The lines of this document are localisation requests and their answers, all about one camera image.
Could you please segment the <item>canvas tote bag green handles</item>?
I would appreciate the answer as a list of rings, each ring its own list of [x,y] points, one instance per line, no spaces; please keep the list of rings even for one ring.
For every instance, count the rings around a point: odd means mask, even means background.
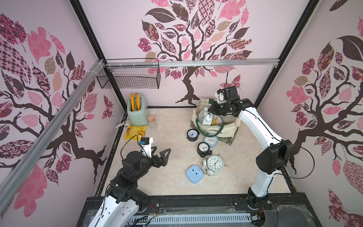
[[[241,120],[232,115],[219,116],[208,113],[213,99],[202,98],[194,109],[191,120],[191,128],[197,129],[204,136],[218,137],[228,145],[232,145]]]

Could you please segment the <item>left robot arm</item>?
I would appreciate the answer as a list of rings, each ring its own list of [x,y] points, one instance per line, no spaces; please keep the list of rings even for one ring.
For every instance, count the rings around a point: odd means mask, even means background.
[[[157,147],[151,148],[151,157],[143,156],[140,151],[132,151],[123,160],[116,177],[110,181],[105,198],[90,221],[90,227],[124,227],[131,218],[142,212],[147,206],[147,194],[138,189],[138,180],[150,168],[166,166],[171,149],[168,148],[155,155]]]

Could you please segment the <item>yellow corn chips bag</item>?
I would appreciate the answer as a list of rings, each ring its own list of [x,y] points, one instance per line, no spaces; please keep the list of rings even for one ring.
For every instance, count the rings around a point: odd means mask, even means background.
[[[126,130],[124,139],[125,140],[129,140],[129,139],[136,140],[137,137],[138,137],[138,139],[140,140],[141,138],[145,137],[146,129],[147,129],[147,126],[132,126],[132,125],[129,125],[127,130]]]

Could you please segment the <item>black clock purple face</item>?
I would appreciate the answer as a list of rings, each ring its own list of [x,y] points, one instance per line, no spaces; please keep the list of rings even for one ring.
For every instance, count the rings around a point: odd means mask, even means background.
[[[190,142],[195,142],[199,138],[199,131],[196,129],[190,129],[187,131],[187,140]]]

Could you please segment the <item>black twin bell clock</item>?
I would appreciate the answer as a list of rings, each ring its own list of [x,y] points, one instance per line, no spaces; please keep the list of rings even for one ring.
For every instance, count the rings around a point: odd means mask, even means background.
[[[197,146],[197,153],[201,158],[205,158],[206,156],[210,156],[212,154],[212,150],[206,142],[201,142]]]

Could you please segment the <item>large white twin bell clock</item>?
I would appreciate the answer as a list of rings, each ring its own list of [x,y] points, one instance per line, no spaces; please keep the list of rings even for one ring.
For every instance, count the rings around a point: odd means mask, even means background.
[[[209,158],[203,159],[201,170],[205,175],[217,176],[222,174],[224,171],[223,159],[218,155],[212,155]]]

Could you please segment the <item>glass bottle pink cap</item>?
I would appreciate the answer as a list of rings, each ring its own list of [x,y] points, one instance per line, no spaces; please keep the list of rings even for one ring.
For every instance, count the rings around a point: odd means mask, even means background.
[[[154,118],[154,116],[150,115],[148,118],[148,127],[149,129],[151,130],[155,130],[157,128],[157,123],[156,123],[156,120]]]

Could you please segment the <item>mint green toaster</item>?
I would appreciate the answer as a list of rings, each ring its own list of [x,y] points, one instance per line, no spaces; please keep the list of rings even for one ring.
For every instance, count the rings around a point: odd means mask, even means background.
[[[136,96],[137,93],[134,93],[134,103],[135,103],[135,111],[131,111],[130,108],[130,97],[128,99],[127,102],[127,114],[128,117],[130,119],[131,125],[132,126],[145,126],[148,124],[148,120],[147,118],[149,117],[149,111],[148,111],[148,106],[146,103],[146,98],[144,97],[143,94],[140,94],[140,107],[141,109],[138,111],[137,110],[137,103],[136,103]]]

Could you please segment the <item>yellow toast slice right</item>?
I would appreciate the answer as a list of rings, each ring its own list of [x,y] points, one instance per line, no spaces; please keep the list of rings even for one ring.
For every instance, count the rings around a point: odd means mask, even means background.
[[[139,111],[141,109],[140,107],[140,104],[141,104],[141,101],[140,101],[140,94],[137,93],[136,94],[137,98],[136,98],[136,103],[137,103],[137,110]]]

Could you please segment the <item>yellow toast slice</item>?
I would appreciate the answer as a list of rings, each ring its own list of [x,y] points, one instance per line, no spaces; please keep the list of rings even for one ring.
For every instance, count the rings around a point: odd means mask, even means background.
[[[137,98],[136,98],[136,103],[137,103],[137,110],[139,111],[141,109],[140,107],[140,104],[141,104],[141,101],[140,101],[140,94],[137,93],[136,94]]]
[[[131,93],[131,95],[130,95],[130,106],[131,106],[130,110],[135,111],[135,103],[134,103],[134,94],[133,93]]]

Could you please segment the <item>yellow toast slice left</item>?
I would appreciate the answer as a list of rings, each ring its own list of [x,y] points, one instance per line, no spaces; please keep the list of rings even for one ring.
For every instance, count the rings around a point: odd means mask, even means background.
[[[133,93],[131,93],[131,95],[130,95],[130,106],[131,106],[130,110],[135,111],[135,103],[134,103],[134,94]]]

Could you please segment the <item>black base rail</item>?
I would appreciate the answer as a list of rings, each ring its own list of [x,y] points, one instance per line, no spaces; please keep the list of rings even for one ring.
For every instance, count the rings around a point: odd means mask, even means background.
[[[154,195],[147,198],[143,213],[185,211],[192,208],[233,208],[250,211],[246,194]]]

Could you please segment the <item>aluminium frame rail back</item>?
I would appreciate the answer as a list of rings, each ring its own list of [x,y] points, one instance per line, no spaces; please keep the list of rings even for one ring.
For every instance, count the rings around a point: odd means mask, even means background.
[[[131,59],[108,60],[106,66],[126,67],[126,66],[158,66],[167,67],[197,67],[197,66],[241,66],[241,65],[278,65],[279,59],[243,59],[243,60],[198,60],[198,61],[131,61]]]

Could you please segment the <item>aluminium frame rail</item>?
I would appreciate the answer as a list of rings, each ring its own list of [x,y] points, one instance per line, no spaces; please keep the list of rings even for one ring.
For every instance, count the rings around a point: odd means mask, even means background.
[[[131,61],[131,59],[108,60],[106,66],[126,67],[126,66],[158,66],[167,67],[197,67],[197,66],[241,66],[241,65],[278,65],[279,59],[243,59],[243,60],[198,60],[198,61]]]
[[[97,60],[93,64],[90,70],[86,73],[85,78],[78,84],[78,87],[72,92],[70,97],[67,98],[67,101],[51,120],[50,124],[35,140],[30,150],[14,167],[3,182],[1,185],[1,212],[3,212],[10,203],[20,186],[33,170],[41,155],[45,152],[48,145],[63,126],[67,117],[75,108],[77,102],[82,98],[92,81],[103,70],[104,65],[105,61],[102,59]]]

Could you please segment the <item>aluminium frame rail left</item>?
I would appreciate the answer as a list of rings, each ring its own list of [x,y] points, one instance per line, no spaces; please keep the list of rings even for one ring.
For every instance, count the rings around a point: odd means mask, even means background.
[[[3,182],[1,185],[1,212],[3,212],[10,203],[20,186],[33,170],[41,155],[45,152],[48,145],[63,126],[67,117],[75,108],[77,102],[82,98],[92,81],[103,70],[104,65],[105,61],[102,59],[97,60],[93,64],[90,70],[86,73],[85,78],[78,84],[78,87],[72,92],[70,97],[67,98],[67,101],[51,120],[50,124],[35,140],[30,150],[14,167]]]

